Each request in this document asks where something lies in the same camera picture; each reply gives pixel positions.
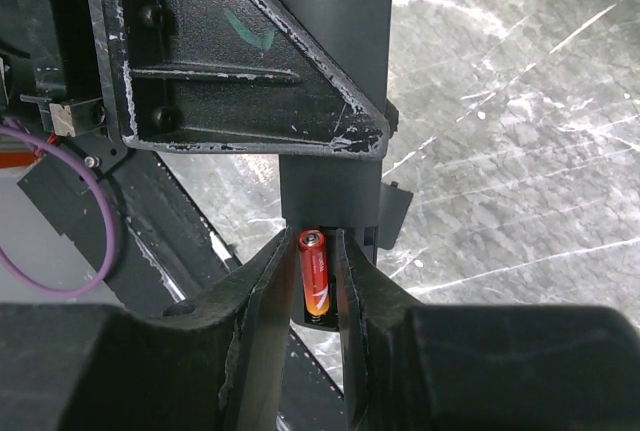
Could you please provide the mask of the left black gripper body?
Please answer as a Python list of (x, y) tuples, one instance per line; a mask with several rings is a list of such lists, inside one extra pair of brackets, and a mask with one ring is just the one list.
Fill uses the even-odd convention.
[(99, 180), (128, 156), (110, 133), (90, 0), (1, 0), (1, 119), (63, 145)]

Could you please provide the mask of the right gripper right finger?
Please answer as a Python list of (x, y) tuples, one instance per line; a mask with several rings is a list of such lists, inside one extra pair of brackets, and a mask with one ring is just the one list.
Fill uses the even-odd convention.
[(580, 305), (427, 305), (335, 236), (352, 430), (635, 430), (639, 335)]

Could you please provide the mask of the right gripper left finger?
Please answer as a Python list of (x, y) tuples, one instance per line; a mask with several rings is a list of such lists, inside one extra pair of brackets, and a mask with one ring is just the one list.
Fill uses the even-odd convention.
[(272, 430), (295, 236), (155, 318), (108, 305), (1, 309), (5, 430)]

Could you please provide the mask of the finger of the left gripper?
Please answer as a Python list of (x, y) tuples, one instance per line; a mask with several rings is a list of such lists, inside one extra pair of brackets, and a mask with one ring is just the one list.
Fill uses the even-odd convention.
[(90, 0), (111, 134), (185, 154), (382, 154), (390, 129), (279, 0)]

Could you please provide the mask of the red green battery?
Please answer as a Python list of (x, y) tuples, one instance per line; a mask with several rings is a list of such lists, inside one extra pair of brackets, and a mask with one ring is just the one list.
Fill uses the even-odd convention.
[(319, 230), (305, 230), (298, 238), (302, 286), (307, 312), (325, 315), (330, 308), (326, 240)]

